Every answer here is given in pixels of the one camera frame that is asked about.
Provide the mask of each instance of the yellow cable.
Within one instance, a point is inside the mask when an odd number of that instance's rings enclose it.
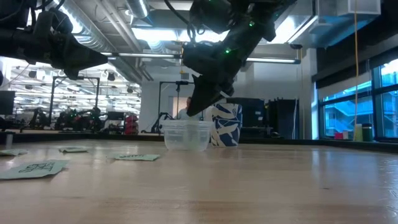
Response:
[[[355,78],[355,114],[354,114],[354,139],[356,137],[356,118],[358,113],[358,77],[359,77],[359,62],[358,62],[358,22],[356,17],[357,0],[355,0],[354,7],[354,26],[355,26],[355,64],[356,64],[356,78]]]

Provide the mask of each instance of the desk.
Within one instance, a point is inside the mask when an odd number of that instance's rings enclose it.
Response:
[[[62,154],[61,146],[89,153]],[[320,146],[167,151],[162,142],[15,144],[23,162],[68,159],[52,178],[0,181],[0,223],[398,223],[398,156]],[[161,154],[114,161],[111,152]]]

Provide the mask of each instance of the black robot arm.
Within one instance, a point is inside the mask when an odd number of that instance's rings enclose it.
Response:
[[[187,24],[191,42],[183,45],[182,59],[185,66],[201,75],[193,77],[195,89],[187,111],[189,116],[203,111],[223,97],[232,96],[234,77],[239,69],[262,38],[268,41],[275,38],[274,21],[295,2],[194,0]],[[205,29],[218,34],[229,32],[221,42],[195,42],[196,34]]]

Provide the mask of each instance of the card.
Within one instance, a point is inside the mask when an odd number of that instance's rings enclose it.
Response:
[[[82,147],[65,147],[59,149],[60,152],[87,152],[87,149]]]
[[[0,179],[39,178],[54,175],[58,174],[67,163],[66,160],[26,162],[0,173]]]
[[[159,157],[160,157],[160,155],[152,155],[152,154],[147,154],[147,155],[115,154],[115,155],[108,156],[108,158],[112,158],[112,159],[129,160],[129,161],[155,161]]]
[[[8,149],[8,150],[1,150],[0,156],[18,156],[27,154],[27,150],[25,149]]]

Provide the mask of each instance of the window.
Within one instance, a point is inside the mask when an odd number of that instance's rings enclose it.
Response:
[[[398,59],[380,66],[382,87],[398,84]]]
[[[371,88],[372,88],[372,81],[364,82],[364,83],[358,85],[358,93],[362,93],[365,91],[371,91]],[[323,99],[323,101],[329,101],[329,100],[334,100],[334,99],[338,99],[338,98],[345,97],[345,96],[355,95],[355,91],[356,91],[356,88],[354,86],[354,87],[348,88],[346,90],[343,90],[341,92],[335,93],[333,95],[327,96]]]
[[[398,91],[383,93],[382,102],[384,137],[398,138]]]
[[[355,100],[325,105],[325,134],[354,130]],[[370,96],[358,99],[357,123],[373,124],[373,102]]]

